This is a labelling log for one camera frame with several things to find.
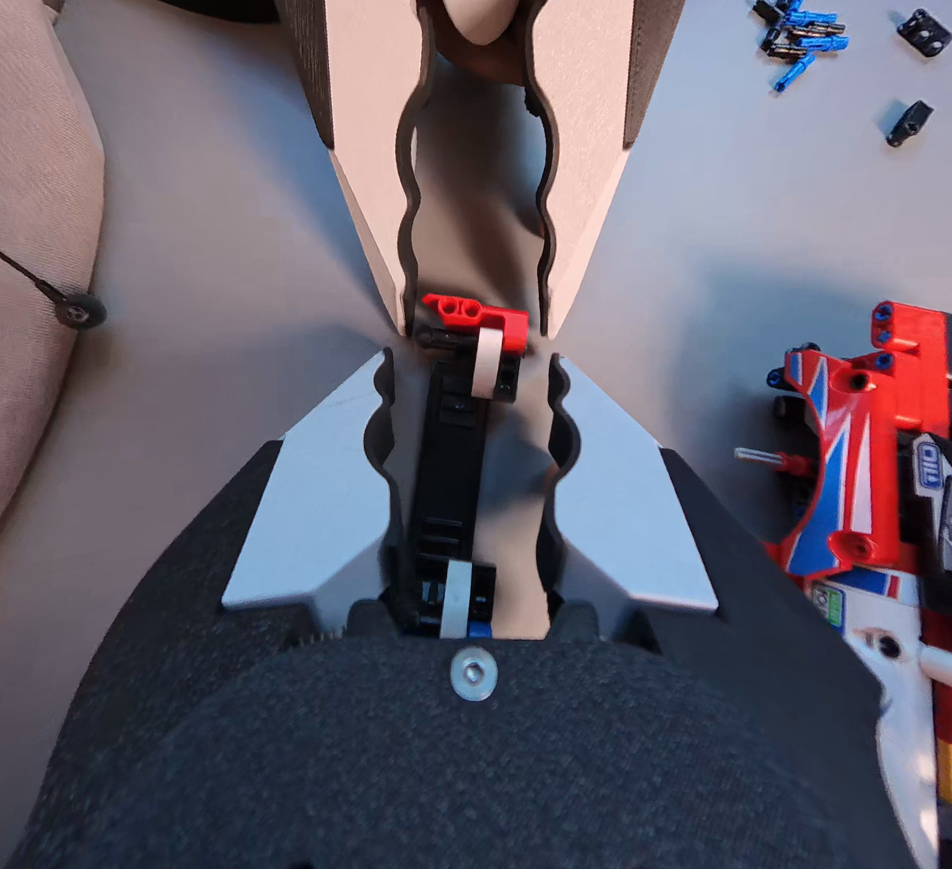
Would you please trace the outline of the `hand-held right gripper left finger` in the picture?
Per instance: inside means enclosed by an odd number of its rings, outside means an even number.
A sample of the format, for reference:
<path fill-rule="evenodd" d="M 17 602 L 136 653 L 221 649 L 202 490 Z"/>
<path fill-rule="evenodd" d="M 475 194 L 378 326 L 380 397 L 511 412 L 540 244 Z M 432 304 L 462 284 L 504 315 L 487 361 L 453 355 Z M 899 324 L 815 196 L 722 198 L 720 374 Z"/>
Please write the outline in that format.
<path fill-rule="evenodd" d="M 401 540 L 394 447 L 394 358 L 371 357 L 284 434 L 221 603 L 228 610 L 302 605 L 321 632 L 387 586 L 385 553 Z"/>

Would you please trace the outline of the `black curved lego panel assembly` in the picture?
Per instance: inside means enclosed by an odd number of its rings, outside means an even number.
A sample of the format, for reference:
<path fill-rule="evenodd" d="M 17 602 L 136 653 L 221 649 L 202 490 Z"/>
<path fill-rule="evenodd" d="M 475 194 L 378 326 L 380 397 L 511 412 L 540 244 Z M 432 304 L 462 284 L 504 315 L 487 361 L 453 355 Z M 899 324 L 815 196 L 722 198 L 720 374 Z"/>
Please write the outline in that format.
<path fill-rule="evenodd" d="M 530 314 L 445 294 L 422 303 L 439 323 L 414 336 L 434 360 L 394 609 L 411 634 L 491 638 L 496 567 L 473 558 L 482 465 L 490 405 L 517 396 Z"/>

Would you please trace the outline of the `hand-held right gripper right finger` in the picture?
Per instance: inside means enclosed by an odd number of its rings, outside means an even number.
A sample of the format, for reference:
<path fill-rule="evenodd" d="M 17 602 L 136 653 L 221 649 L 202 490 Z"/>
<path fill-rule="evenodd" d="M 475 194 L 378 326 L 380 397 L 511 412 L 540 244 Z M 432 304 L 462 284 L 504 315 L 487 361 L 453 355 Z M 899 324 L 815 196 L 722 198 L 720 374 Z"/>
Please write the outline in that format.
<path fill-rule="evenodd" d="M 658 441 L 569 358 L 549 362 L 549 614 L 593 606 L 604 637 L 643 607 L 718 600 Z"/>

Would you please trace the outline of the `pile of blue black lego pins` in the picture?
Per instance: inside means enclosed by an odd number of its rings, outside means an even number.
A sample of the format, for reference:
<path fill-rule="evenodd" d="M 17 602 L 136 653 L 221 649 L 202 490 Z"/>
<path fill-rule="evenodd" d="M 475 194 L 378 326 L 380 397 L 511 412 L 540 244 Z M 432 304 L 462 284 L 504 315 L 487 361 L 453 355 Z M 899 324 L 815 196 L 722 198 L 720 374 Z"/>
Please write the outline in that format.
<path fill-rule="evenodd" d="M 844 51 L 850 42 L 836 13 L 803 7 L 805 0 L 755 0 L 751 12 L 765 27 L 760 51 L 786 68 L 772 86 L 784 94 L 821 56 Z"/>

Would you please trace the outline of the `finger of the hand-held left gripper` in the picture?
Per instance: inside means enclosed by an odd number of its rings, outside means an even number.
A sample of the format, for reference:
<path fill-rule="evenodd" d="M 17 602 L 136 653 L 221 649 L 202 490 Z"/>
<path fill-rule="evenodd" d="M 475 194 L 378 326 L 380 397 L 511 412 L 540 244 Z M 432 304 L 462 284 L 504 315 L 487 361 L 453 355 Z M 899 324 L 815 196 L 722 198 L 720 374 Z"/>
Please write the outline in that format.
<path fill-rule="evenodd" d="M 422 79 L 417 0 L 325 0 L 325 18 L 330 160 L 387 313 L 405 335 L 409 276 L 398 241 L 410 195 L 398 130 Z"/>
<path fill-rule="evenodd" d="M 530 87 L 546 145 L 538 279 L 549 338 L 577 296 L 628 158 L 634 1 L 546 0 L 530 23 Z"/>

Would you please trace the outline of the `beige cloth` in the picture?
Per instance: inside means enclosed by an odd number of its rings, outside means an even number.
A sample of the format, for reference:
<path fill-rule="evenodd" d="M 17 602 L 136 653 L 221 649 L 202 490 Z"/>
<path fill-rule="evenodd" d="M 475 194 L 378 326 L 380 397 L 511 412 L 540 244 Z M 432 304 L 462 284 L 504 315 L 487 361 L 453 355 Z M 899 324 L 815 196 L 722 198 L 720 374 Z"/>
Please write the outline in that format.
<path fill-rule="evenodd" d="M 55 32 L 62 0 L 1 0 L 1 247 L 70 295 L 90 287 L 104 211 L 105 156 Z M 76 331 L 2 262 L 1 510 L 59 398 Z"/>

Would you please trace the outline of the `black lego connector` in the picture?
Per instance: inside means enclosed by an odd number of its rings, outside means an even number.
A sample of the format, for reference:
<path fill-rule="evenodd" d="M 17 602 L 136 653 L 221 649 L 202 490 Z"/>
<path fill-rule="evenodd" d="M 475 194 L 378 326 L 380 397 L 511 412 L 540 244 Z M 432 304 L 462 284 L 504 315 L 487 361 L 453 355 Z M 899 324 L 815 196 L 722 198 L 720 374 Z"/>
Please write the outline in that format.
<path fill-rule="evenodd" d="M 936 58 L 951 44 L 951 31 L 922 7 L 902 21 L 896 32 L 925 59 Z"/>
<path fill-rule="evenodd" d="M 887 132 L 887 145 L 892 148 L 899 148 L 906 141 L 917 136 L 928 123 L 933 112 L 933 107 L 925 101 L 918 100 L 911 104 L 901 113 L 897 122 Z"/>

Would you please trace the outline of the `red white blue lego car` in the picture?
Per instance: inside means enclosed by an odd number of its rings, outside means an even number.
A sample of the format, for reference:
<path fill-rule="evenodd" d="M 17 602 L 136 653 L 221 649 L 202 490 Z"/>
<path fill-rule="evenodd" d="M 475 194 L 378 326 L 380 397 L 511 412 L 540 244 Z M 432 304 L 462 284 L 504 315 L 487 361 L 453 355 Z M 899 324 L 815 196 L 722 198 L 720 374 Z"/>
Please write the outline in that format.
<path fill-rule="evenodd" d="M 802 456 L 736 448 L 788 487 L 796 518 L 768 554 L 883 688 L 878 750 L 919 867 L 950 867 L 951 432 L 949 313 L 886 301 L 873 351 L 812 342 L 768 374 Z"/>

